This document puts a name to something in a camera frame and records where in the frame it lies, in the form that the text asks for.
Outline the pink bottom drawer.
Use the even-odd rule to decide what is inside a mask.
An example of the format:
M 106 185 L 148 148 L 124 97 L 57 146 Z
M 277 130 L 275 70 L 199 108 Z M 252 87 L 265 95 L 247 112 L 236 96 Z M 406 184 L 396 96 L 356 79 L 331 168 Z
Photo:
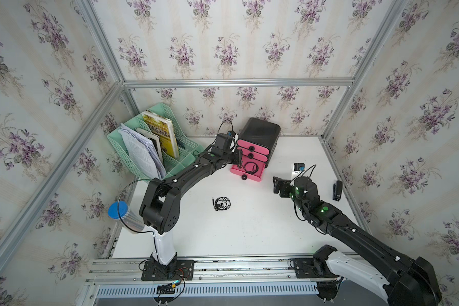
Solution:
M 233 165 L 230 172 L 240 176 L 243 181 L 252 180 L 261 182 L 265 167 L 266 164 L 263 161 L 249 158 L 248 156 L 242 156 L 241 164 Z

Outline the pink top drawer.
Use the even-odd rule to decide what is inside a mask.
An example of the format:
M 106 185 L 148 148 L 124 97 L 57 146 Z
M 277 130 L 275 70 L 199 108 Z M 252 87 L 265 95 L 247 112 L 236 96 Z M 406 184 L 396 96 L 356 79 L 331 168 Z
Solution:
M 262 147 L 260 145 L 253 144 L 246 140 L 239 139 L 237 141 L 237 145 L 239 147 L 249 150 L 250 152 L 257 152 L 258 154 L 262 154 L 266 156 L 270 154 L 269 149 L 267 149 L 266 147 Z

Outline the black earphones bottom coil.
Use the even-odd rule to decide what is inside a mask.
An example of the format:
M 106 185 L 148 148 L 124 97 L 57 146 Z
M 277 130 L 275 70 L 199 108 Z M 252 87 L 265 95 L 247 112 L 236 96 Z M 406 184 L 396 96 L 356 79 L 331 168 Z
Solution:
M 244 171 L 248 174 L 255 174 L 259 171 L 259 166 L 257 163 L 250 161 L 244 165 Z

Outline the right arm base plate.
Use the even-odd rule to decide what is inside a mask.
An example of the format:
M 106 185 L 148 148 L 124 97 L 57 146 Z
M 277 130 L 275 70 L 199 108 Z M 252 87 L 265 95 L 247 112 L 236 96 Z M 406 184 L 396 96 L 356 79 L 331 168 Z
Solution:
M 294 270 L 297 279 L 336 279 L 338 275 L 331 272 L 326 260 L 337 249 L 330 245 L 321 247 L 310 258 L 293 258 L 290 266 Z

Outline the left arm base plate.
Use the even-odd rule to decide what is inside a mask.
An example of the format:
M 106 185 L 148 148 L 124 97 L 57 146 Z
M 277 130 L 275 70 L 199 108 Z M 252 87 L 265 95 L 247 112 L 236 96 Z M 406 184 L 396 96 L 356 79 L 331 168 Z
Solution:
M 191 281 L 195 270 L 194 260 L 178 260 L 177 256 L 168 265 L 162 265 L 152 255 L 141 265 L 142 281 Z

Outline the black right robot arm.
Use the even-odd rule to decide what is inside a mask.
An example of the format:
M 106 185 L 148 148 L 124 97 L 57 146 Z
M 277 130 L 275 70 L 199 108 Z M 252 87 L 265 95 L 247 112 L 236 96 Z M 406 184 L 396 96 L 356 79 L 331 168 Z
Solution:
M 320 198 L 311 178 L 274 177 L 273 192 L 293 201 L 295 210 L 302 214 L 301 221 L 336 238 L 363 258 L 347 259 L 335 247 L 325 245 L 312 257 L 315 274 L 334 274 L 351 280 L 388 305 L 440 304 L 442 293 L 430 262 L 422 257 L 414 260 L 361 229 L 341 210 Z

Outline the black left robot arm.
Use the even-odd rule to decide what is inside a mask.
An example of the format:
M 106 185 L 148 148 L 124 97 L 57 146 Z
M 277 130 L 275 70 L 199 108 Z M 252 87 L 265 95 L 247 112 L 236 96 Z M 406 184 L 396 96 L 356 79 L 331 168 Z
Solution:
M 129 206 L 118 201 L 108 209 L 108 216 L 119 221 L 133 233 L 151 233 L 154 238 L 154 254 L 149 261 L 165 273 L 174 272 L 177 252 L 171 231 L 180 217 L 182 197 L 197 183 L 226 167 L 238 164 L 242 153 L 236 149 L 236 133 L 220 133 L 196 160 L 176 175 L 149 181 L 139 216 L 130 213 Z

